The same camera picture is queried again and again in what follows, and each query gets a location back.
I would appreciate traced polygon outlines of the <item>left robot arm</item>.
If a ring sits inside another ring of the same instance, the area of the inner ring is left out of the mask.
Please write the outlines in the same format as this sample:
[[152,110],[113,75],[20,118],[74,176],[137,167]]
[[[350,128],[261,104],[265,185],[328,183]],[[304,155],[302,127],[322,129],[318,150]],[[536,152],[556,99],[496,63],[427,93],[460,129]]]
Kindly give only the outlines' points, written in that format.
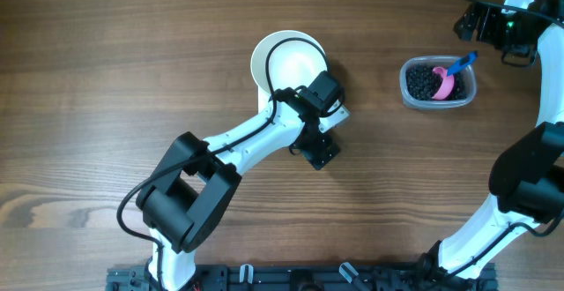
[[186,288],[197,248],[220,223],[243,175],[281,148],[299,150],[321,169],[339,152],[323,119],[337,113],[344,88],[327,71],[308,86],[278,89],[267,107],[237,127],[204,139],[178,137],[139,192],[136,205],[150,229],[147,275],[164,290]]

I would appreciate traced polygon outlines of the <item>pink scoop with blue handle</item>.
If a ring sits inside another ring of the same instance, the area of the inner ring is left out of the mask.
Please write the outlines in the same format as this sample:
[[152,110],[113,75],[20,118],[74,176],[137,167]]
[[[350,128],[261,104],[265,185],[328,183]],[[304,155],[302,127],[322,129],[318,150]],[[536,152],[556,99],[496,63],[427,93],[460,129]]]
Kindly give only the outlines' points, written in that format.
[[463,73],[465,80],[464,87],[467,89],[466,98],[468,101],[472,100],[477,92],[476,76],[472,65],[478,55],[477,51],[472,51],[468,55],[458,58],[447,68],[440,66],[434,67],[433,74],[438,75],[442,82],[432,99],[434,101],[445,101],[454,92],[456,82],[455,75]]

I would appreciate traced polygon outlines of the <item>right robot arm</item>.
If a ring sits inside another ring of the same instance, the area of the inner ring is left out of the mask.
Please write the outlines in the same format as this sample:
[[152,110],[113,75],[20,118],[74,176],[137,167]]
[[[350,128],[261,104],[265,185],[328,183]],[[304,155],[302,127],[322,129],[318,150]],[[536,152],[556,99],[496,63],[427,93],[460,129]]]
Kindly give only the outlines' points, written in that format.
[[563,219],[563,0],[466,0],[456,35],[541,64],[535,128],[494,163],[484,204],[419,260],[427,289],[477,288],[482,269],[519,235],[545,237]]

